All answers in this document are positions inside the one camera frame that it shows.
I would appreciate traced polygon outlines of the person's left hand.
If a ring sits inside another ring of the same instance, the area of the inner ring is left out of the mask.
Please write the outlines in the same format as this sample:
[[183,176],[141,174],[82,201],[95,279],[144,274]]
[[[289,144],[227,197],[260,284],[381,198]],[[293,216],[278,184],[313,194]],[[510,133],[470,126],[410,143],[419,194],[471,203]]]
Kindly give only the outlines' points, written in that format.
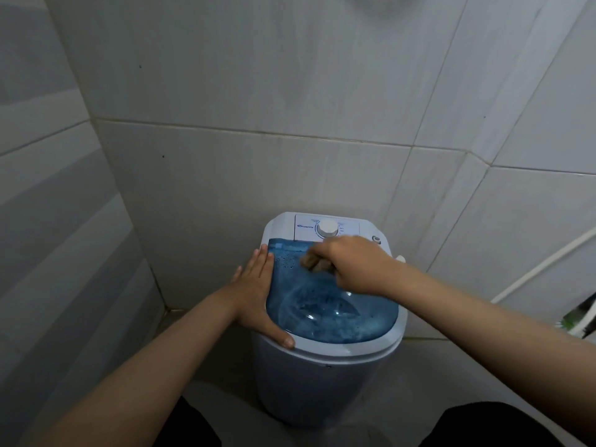
[[[259,249],[255,249],[248,263],[243,268],[243,281],[246,286],[246,293],[239,298],[231,298],[231,282],[222,288],[222,293],[230,301],[234,313],[234,321],[244,328],[262,334],[262,321],[270,318],[266,311],[266,300],[262,298],[257,285],[256,259]],[[274,266],[274,256],[271,253],[271,282]]]

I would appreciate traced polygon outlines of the person's right hand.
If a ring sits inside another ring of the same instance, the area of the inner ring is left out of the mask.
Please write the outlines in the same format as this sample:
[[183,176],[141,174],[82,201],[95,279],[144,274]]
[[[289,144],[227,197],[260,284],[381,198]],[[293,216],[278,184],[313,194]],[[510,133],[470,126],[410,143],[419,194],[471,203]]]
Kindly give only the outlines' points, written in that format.
[[337,285],[349,292],[391,299],[400,267],[404,265],[378,244],[359,236],[328,238],[311,251],[328,258],[337,268]]

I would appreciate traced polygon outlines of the blue transparent washer lid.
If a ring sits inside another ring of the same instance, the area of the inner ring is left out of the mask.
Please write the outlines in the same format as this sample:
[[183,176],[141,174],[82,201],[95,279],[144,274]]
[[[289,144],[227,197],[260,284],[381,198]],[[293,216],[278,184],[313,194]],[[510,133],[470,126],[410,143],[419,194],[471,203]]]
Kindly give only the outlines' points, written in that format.
[[375,340],[395,324],[399,306],[390,300],[342,290],[335,276],[300,266],[309,241],[272,238],[271,289],[266,311],[272,321],[295,336],[328,344]]

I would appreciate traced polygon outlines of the white mini washing machine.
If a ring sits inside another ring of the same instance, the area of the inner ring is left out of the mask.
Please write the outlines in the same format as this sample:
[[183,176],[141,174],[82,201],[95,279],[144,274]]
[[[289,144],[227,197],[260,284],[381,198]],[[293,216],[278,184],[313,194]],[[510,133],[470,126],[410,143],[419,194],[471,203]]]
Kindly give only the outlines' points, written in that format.
[[[391,254],[384,234],[370,221],[350,217],[284,212],[270,220],[262,243],[272,238],[321,242],[317,223],[334,219],[336,235],[359,235]],[[395,324],[375,340],[353,344],[328,344],[291,334],[293,350],[287,350],[261,334],[251,336],[258,398],[273,417],[301,428],[322,428],[338,423],[402,341],[408,311],[399,306]]]

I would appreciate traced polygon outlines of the person's left forearm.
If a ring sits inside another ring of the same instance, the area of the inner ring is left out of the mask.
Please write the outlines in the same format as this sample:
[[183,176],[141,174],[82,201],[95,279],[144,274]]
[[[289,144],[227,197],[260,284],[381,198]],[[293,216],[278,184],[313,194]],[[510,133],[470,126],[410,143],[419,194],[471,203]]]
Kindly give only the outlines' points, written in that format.
[[151,447],[236,309],[223,291],[206,297],[106,376],[36,447]]

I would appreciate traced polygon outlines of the person's right forearm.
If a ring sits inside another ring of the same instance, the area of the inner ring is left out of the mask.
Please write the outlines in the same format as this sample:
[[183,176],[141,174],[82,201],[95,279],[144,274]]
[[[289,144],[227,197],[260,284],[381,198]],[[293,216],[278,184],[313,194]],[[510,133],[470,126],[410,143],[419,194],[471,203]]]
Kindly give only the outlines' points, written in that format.
[[596,446],[596,345],[395,263],[390,295],[501,383]]

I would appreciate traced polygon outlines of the person's left leg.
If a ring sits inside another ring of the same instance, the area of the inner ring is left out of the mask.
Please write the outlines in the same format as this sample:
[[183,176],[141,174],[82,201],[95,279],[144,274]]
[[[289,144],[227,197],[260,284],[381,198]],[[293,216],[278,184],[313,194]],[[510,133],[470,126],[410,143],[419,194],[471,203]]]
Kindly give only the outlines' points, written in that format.
[[222,441],[199,410],[181,396],[152,447],[222,447]]

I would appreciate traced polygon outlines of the person's leg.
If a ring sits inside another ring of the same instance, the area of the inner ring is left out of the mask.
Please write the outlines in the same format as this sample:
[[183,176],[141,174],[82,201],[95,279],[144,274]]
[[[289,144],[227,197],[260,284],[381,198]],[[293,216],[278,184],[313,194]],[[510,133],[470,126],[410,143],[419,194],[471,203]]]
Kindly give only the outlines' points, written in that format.
[[454,406],[440,416],[419,447],[564,447],[545,426],[501,402]]
[[222,447],[222,441],[199,410],[181,396],[152,447]]

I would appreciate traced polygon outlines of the person's right leg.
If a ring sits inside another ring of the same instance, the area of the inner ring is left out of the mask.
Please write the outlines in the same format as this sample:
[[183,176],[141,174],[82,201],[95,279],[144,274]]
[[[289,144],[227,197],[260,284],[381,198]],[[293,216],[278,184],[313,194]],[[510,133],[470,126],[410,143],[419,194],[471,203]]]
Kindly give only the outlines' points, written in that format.
[[419,447],[564,447],[545,426],[501,402],[454,406],[440,416]]

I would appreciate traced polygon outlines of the green brush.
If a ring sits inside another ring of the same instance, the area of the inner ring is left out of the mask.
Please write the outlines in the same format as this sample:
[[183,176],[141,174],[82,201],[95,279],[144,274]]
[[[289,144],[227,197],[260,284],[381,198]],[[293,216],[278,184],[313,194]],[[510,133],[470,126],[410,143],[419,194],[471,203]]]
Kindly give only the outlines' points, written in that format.
[[595,304],[595,302],[596,292],[580,303],[576,308],[564,315],[561,320],[555,323],[555,326],[559,329],[569,332],[569,330],[571,330],[584,317],[584,315],[592,307],[592,305]]

